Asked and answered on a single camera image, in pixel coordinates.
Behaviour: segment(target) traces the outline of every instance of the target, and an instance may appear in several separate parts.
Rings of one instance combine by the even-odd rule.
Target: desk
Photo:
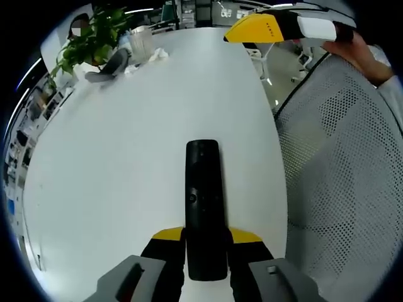
[[[185,150],[195,139],[220,145],[230,225],[258,234],[275,257],[285,255],[275,123],[246,50],[223,42],[224,32],[155,36],[168,59],[106,87],[77,89],[41,134],[24,204],[34,253],[42,248],[39,278],[55,299],[88,297],[100,276],[139,255],[153,234],[184,225]],[[187,278],[182,301],[206,301],[209,293],[231,301],[229,280]]]

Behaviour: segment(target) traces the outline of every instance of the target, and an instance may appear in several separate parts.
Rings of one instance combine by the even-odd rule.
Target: gray object
[[[403,137],[378,91],[330,56],[276,121],[288,198],[286,258],[328,301],[364,301],[403,240]]]
[[[128,51],[122,48],[112,55],[100,72],[87,72],[85,78],[91,83],[112,80],[117,74],[125,70],[127,64]]]
[[[316,283],[284,258],[249,263],[262,302],[325,302]]]
[[[129,256],[100,277],[96,292],[84,302],[118,302],[124,286],[134,288],[131,301],[151,302],[154,288],[165,261],[139,256]]]

